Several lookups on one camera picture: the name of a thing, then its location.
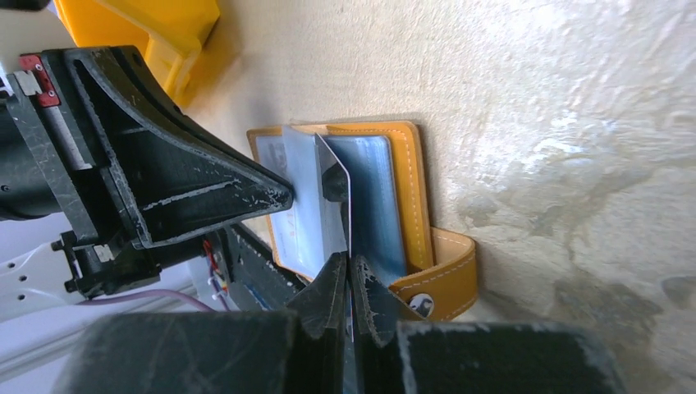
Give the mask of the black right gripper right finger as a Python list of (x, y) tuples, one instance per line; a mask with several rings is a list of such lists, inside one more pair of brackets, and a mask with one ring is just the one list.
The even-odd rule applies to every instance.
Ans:
[(350, 261), (359, 393), (625, 393), (592, 333), (548, 321), (435, 323)]

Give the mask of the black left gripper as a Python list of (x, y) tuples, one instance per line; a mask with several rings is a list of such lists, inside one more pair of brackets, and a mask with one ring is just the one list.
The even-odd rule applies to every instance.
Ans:
[(133, 46), (16, 55), (1, 101), (1, 217), (66, 216), (57, 289), (154, 282), (213, 230), (289, 209), (290, 184), (186, 116)]

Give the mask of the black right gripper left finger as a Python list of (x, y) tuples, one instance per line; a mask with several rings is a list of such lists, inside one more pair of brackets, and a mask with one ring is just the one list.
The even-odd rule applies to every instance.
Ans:
[(340, 393), (346, 253), (282, 309), (101, 318), (56, 393)]

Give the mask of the silver card pulled out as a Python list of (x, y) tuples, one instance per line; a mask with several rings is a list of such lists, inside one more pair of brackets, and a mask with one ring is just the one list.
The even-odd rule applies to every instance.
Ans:
[(350, 176), (322, 135), (314, 137), (318, 152), (319, 211), (327, 253), (351, 250)]

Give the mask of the tan leather card holder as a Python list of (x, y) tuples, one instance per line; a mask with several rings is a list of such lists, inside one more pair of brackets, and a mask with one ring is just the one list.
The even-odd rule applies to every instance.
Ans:
[(430, 299), (430, 321), (452, 320), (478, 299), (474, 241), (432, 227), (428, 213), (424, 156), (419, 130), (410, 121), (303, 125), (304, 133), (326, 136), (384, 136), (396, 177), (396, 202), (405, 242), (407, 275), (389, 286), (401, 300), (416, 307)]

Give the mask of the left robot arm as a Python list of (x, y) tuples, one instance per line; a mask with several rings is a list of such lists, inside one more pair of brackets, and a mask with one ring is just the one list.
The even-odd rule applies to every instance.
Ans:
[(132, 46), (19, 58), (1, 101), (1, 218), (70, 230), (1, 265), (1, 318), (156, 282), (290, 184), (183, 114)]

